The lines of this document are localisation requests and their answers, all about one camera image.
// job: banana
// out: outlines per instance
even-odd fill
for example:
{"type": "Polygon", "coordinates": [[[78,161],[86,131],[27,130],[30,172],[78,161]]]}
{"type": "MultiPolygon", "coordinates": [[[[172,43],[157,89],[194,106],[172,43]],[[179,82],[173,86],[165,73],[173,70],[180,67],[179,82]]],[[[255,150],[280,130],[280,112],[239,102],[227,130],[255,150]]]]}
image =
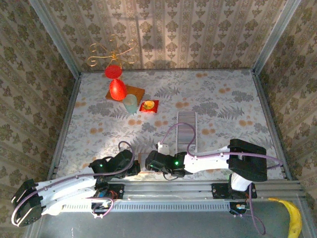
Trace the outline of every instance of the banana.
{"type": "Polygon", "coordinates": [[[281,200],[274,197],[270,197],[269,201],[283,203],[283,205],[287,208],[290,216],[288,238],[298,238],[302,230],[302,216],[300,210],[295,206],[294,203],[289,201],[281,200]]]}

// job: patterned wallpaper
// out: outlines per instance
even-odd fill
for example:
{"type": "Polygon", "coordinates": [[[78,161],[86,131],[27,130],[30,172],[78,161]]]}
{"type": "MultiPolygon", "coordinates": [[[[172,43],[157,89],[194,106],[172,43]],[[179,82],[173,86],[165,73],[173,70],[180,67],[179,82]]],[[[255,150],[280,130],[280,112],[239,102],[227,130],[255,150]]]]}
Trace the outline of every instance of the patterned wallpaper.
{"type": "Polygon", "coordinates": [[[17,238],[11,197],[46,180],[74,79],[27,0],[0,1],[0,237],[17,238]]]}
{"type": "Polygon", "coordinates": [[[135,39],[132,69],[251,68],[286,0],[43,0],[80,71],[88,46],[135,39]]]}
{"type": "Polygon", "coordinates": [[[261,72],[288,164],[317,222],[317,1],[302,0],[261,72]]]}

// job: wooden coaster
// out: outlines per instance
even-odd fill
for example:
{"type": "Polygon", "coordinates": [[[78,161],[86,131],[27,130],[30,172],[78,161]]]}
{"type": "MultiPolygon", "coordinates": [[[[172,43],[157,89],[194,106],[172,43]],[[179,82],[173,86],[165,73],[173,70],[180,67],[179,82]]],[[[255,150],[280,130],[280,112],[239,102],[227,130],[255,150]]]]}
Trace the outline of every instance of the wooden coaster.
{"type": "MultiPolygon", "coordinates": [[[[126,85],[127,87],[127,94],[133,94],[137,97],[137,102],[138,102],[138,106],[143,98],[143,95],[145,93],[145,89],[143,88],[136,88],[136,87],[133,87],[133,86],[130,86],[130,85],[126,85]]],[[[108,91],[107,95],[106,95],[106,99],[110,99],[110,100],[114,100],[114,101],[117,101],[115,99],[113,99],[111,97],[111,94],[110,94],[110,91],[108,91]]]]}

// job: gold wire ornament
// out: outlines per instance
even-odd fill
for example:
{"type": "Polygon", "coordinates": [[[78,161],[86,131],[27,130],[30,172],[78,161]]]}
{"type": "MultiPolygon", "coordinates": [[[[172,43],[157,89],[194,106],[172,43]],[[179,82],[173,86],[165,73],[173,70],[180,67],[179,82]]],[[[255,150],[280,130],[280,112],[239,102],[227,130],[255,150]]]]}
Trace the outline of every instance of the gold wire ornament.
{"type": "MultiPolygon", "coordinates": [[[[118,35],[115,35],[115,34],[112,34],[111,35],[111,38],[110,38],[110,42],[115,42],[115,38],[119,38],[118,35]]],[[[107,67],[113,62],[113,61],[116,61],[120,68],[122,68],[122,62],[125,62],[125,63],[129,63],[129,64],[133,64],[135,63],[136,61],[138,61],[138,57],[136,55],[127,55],[127,58],[128,60],[125,61],[125,60],[122,60],[119,58],[119,56],[133,50],[137,45],[138,43],[135,41],[135,40],[129,40],[128,42],[128,46],[129,46],[129,49],[124,51],[124,52],[120,52],[119,51],[119,41],[117,40],[117,45],[116,45],[116,49],[113,50],[113,51],[109,51],[105,46],[103,46],[102,44],[100,43],[93,43],[92,45],[89,46],[89,51],[91,53],[94,53],[98,50],[98,47],[101,47],[106,53],[110,53],[110,55],[107,55],[107,56],[90,56],[88,59],[87,59],[87,64],[90,66],[90,67],[94,67],[98,64],[98,61],[97,59],[107,59],[107,58],[111,58],[111,61],[110,63],[107,65],[107,67]]]]}

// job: small food item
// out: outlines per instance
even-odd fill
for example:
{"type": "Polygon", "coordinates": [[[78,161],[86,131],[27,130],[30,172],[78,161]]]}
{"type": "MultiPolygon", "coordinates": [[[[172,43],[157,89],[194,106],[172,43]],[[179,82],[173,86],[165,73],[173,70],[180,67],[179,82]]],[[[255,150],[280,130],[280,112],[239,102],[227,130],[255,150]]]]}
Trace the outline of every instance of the small food item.
{"type": "Polygon", "coordinates": [[[148,112],[148,113],[157,113],[158,106],[159,106],[158,100],[145,101],[141,104],[140,111],[141,112],[148,112]]]}
{"type": "Polygon", "coordinates": [[[145,110],[150,110],[154,107],[155,103],[153,101],[145,101],[143,107],[145,110]]]}

